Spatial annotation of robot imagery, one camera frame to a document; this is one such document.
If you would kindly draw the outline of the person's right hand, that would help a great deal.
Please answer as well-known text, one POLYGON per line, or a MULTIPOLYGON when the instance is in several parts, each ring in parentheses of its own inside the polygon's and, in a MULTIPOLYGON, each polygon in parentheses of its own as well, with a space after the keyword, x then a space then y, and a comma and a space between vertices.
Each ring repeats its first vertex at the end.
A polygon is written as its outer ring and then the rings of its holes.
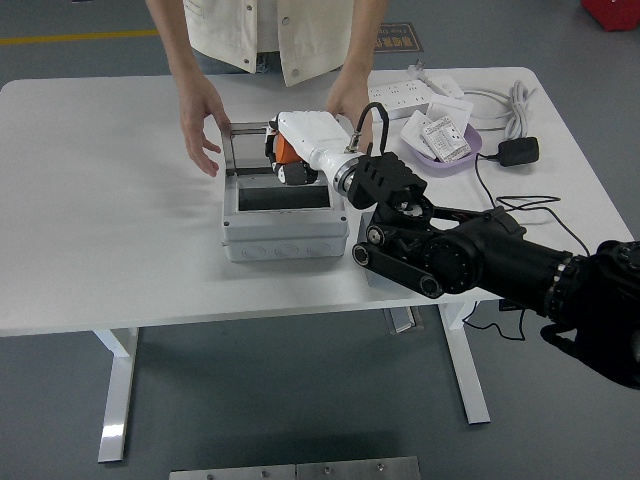
POLYGON ((219 165, 205 151, 219 154, 221 147, 205 134, 205 120, 212 117, 220 131, 227 130, 230 121, 215 86, 204 76, 177 82, 180 126, 189 158, 205 174, 216 177, 219 165))

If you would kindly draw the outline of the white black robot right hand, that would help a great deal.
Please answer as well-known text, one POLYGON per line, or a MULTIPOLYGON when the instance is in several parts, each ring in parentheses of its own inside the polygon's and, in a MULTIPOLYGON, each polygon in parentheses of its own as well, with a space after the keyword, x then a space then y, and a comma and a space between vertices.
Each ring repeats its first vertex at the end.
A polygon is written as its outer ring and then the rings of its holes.
POLYGON ((281 183, 312 184, 323 173, 345 196, 360 157, 357 141, 328 112, 282 112, 267 125, 265 155, 281 183))

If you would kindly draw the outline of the person's left hand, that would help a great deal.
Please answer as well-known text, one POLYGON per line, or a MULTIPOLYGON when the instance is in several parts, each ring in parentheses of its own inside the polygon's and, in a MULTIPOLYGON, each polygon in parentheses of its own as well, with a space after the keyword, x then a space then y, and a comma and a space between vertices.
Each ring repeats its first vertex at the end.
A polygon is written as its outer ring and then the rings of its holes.
POLYGON ((359 150, 365 153, 373 141, 372 115, 368 113, 361 127, 358 126, 365 107, 369 104, 367 80, 356 81, 339 76, 333 83, 326 101, 326 110, 334 117, 343 116, 353 129, 361 133, 359 150))

